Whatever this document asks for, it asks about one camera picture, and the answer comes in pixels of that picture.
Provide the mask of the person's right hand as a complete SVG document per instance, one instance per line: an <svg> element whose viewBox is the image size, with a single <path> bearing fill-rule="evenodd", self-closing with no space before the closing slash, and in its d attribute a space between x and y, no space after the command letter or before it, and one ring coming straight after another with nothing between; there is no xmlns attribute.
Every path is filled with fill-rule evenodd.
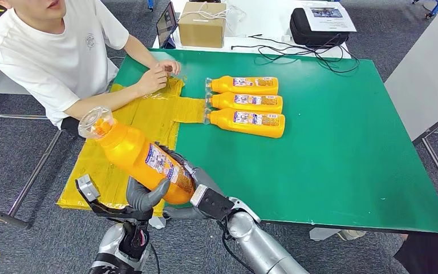
<svg viewBox="0 0 438 274"><path fill-rule="evenodd" d="M136 96L142 97L164 88L168 81L168 73L161 67L151 68L143 74L135 84Z"/></svg>

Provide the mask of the person's left hand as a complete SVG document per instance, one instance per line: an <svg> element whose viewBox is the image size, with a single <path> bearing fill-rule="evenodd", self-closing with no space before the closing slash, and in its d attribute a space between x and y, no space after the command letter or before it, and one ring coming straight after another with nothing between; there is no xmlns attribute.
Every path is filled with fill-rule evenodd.
<svg viewBox="0 0 438 274"><path fill-rule="evenodd" d="M173 75L178 75L181 72L181 63L175 60L161 60L157 62L156 66L162 71Z"/></svg>

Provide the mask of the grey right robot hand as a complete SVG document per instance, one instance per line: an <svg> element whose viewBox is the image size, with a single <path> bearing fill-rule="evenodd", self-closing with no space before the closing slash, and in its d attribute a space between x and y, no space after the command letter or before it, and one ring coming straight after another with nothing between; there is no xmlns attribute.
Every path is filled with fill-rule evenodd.
<svg viewBox="0 0 438 274"><path fill-rule="evenodd" d="M165 151L169 156L174 158L179 164L185 167L185 170L191 175L192 182L195 185L195 188L200 184L203 184L219 194L223 194L220 187L214 182L214 180L199 166L195 166L185 157L174 150L170 150L167 146L160 145L159 147ZM184 208L175 208L175 207L164 207L163 216L166 219L193 219L193 220L201 220L201 219L210 219L211 217L196 207L184 207Z"/></svg>

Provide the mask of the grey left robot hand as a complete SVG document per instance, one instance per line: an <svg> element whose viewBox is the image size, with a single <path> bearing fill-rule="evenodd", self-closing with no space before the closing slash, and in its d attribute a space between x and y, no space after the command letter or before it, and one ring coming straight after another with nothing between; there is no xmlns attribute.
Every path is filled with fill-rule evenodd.
<svg viewBox="0 0 438 274"><path fill-rule="evenodd" d="M126 200L132 208L140 212L147 212L159 204L160 200L168 192L169 186L170 181L165 178L161 179L156 187L149 190L130 176L125 192Z"/></svg>

